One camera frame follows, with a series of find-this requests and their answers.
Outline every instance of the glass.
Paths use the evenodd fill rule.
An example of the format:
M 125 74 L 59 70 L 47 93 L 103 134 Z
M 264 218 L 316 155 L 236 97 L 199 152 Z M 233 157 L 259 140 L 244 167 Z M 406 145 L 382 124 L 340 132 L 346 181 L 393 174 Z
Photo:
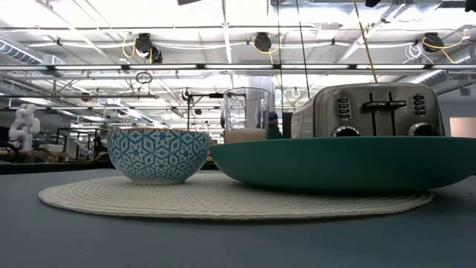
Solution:
M 225 98 L 225 142 L 256 141 L 267 137 L 270 93 L 242 87 L 227 90 Z

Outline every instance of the teal bowl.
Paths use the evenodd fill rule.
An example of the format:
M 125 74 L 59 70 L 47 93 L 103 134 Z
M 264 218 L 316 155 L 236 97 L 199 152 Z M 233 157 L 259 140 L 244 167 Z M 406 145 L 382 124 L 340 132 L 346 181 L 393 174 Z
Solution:
M 252 185 L 311 191 L 426 191 L 476 173 L 476 138 L 292 138 L 216 145 L 218 168 Z

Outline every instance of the toaster knob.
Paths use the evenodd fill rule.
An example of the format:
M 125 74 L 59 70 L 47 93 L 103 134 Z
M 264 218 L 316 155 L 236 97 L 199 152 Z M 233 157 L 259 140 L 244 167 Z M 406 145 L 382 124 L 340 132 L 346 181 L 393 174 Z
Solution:
M 358 130 L 351 126 L 342 126 L 334 130 L 332 137 L 353 137 L 360 136 Z
M 408 135 L 438 135 L 437 129 L 425 122 L 417 123 L 411 126 Z

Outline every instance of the person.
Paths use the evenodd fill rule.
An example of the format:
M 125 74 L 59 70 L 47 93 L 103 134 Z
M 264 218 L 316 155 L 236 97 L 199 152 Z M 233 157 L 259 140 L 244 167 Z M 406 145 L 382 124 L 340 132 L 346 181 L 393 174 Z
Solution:
M 277 125 L 277 113 L 270 112 L 268 117 L 268 139 L 283 138 L 280 128 Z

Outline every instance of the round placemat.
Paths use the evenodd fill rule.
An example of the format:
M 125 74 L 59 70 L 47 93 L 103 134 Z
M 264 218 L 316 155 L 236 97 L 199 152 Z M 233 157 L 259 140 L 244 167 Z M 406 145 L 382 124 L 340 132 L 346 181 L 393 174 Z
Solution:
M 222 173 L 198 173 L 183 185 L 135 185 L 125 176 L 47 188 L 39 198 L 59 208 L 130 217 L 217 220 L 306 219 L 389 214 L 431 201 L 429 192 L 347 196 L 252 188 Z

